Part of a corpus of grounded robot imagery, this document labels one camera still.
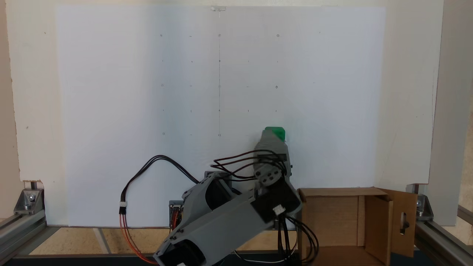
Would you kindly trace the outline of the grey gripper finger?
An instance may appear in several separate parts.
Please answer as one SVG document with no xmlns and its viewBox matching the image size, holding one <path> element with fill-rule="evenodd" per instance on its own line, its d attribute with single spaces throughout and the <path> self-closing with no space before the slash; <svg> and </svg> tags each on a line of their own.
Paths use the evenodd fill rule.
<svg viewBox="0 0 473 266">
<path fill-rule="evenodd" d="M 283 143 L 284 129 L 265 129 L 262 131 L 259 143 Z"/>
</svg>

